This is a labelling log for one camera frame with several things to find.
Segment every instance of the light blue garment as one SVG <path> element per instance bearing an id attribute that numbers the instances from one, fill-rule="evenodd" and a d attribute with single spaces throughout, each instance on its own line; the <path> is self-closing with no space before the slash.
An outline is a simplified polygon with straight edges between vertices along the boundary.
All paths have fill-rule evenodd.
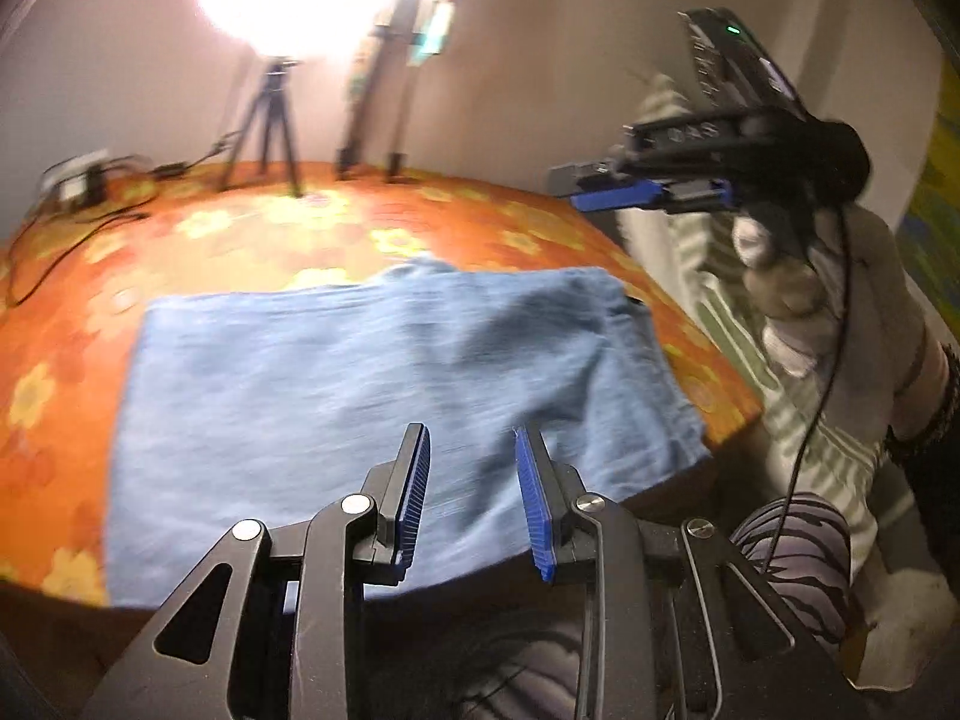
<path id="1" fill-rule="evenodd" d="M 467 274 L 155 300 L 113 447 L 107 588 L 156 607 L 235 522 L 310 519 L 391 460 L 408 422 L 432 466 L 398 591 L 529 547 L 512 428 L 623 500 L 707 455 L 649 310 L 601 269 Z M 390 590 L 368 588 L 368 595 Z"/>

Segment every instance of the beige wall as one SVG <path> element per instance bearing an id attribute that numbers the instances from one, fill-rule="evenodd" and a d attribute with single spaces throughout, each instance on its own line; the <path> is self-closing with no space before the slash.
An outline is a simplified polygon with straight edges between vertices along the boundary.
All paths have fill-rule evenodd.
<path id="1" fill-rule="evenodd" d="M 806 6 L 812 16 L 803 15 L 804 1 L 818 4 Z M 891 166 L 895 186 L 881 183 L 892 208 L 904 202 L 925 148 L 918 133 L 932 115 L 937 50 L 906 0 L 839 1 L 843 40 L 821 47 L 824 62 L 836 64 L 829 83 L 820 80 L 824 111 L 848 117 L 875 162 Z M 422 74 L 411 162 L 539 189 L 550 165 L 616 141 L 655 71 L 690 83 L 678 9 L 731 7 L 777 55 L 792 50 L 789 61 L 803 71 L 816 59 L 809 46 L 816 49 L 831 23 L 819 2 L 463 0 L 448 52 Z M 877 13 L 886 20 L 882 29 Z M 909 40 L 922 50 L 915 62 L 904 50 Z M 211 27 L 193 0 L 40 0 L 0 55 L 0 232 L 30 206 L 40 171 L 64 157 L 104 146 L 157 161 L 202 153 L 217 134 L 243 50 Z M 877 61 L 878 50 L 889 61 Z M 859 77 L 864 68 L 870 84 Z M 345 73 L 342 64 L 322 60 L 295 71 L 294 118 L 305 158 L 329 159 L 339 145 Z M 909 100 L 883 114 L 877 100 L 904 90 Z M 388 148 L 390 102 L 379 106 L 373 160 Z"/>

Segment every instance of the bracelet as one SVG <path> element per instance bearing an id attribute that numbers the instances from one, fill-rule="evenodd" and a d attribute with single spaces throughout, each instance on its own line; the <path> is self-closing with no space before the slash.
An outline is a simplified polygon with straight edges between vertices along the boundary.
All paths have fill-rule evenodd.
<path id="1" fill-rule="evenodd" d="M 944 400 L 940 408 L 930 419 L 928 426 L 920 435 L 902 442 L 894 436 L 893 430 L 887 428 L 887 435 L 883 440 L 883 449 L 894 463 L 903 466 L 904 463 L 925 455 L 939 445 L 944 436 L 952 429 L 954 419 L 960 410 L 960 362 L 949 346 L 941 346 L 947 356 L 947 389 L 944 390 Z"/>

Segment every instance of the black tripod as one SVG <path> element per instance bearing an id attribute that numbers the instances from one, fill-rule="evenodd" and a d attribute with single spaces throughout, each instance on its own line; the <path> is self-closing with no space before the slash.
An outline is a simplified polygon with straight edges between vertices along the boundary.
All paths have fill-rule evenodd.
<path id="1" fill-rule="evenodd" d="M 267 69 L 267 76 L 263 81 L 263 89 L 253 99 L 250 111 L 247 113 L 243 122 L 243 128 L 233 143 L 227 165 L 224 167 L 224 174 L 220 179 L 220 191 L 230 188 L 230 176 L 233 172 L 233 166 L 236 165 L 237 157 L 243 148 L 244 141 L 253 126 L 253 117 L 261 105 L 266 109 L 266 121 L 263 124 L 263 151 L 260 153 L 260 174 L 265 175 L 267 165 L 270 162 L 270 141 L 272 138 L 272 129 L 280 127 L 280 134 L 283 136 L 283 146 L 287 158 L 287 178 L 290 181 L 290 189 L 294 197 L 304 196 L 299 184 L 299 175 L 296 172 L 296 153 L 294 153 L 294 142 L 290 132 L 290 114 L 287 110 L 286 82 L 287 70 L 296 65 L 296 62 L 289 59 L 276 59 Z"/>

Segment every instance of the flower pattern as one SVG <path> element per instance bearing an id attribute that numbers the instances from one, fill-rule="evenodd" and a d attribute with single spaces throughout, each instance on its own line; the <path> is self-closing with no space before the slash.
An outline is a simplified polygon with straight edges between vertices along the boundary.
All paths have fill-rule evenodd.
<path id="1" fill-rule="evenodd" d="M 109 601 L 101 541 L 110 440 L 128 349 L 160 295 L 344 284 L 428 251 L 484 271 L 604 266 L 649 306 L 680 386 L 704 415 L 710 449 L 760 413 L 757 396 L 640 265 L 566 203 L 419 170 L 408 170 L 406 183 L 369 173 L 344 184 L 310 163 L 302 166 L 308 195 L 294 199 L 285 184 L 257 180 L 257 167 L 238 165 L 239 188 L 228 194 L 205 180 L 217 166 L 160 185 L 112 180 L 106 203 L 25 234 L 26 284 L 96 215 L 150 200 L 150 218 L 98 233 L 58 278 L 3 314 L 0 580 L 76 603 Z M 0 295 L 4 271 L 0 256 Z"/>

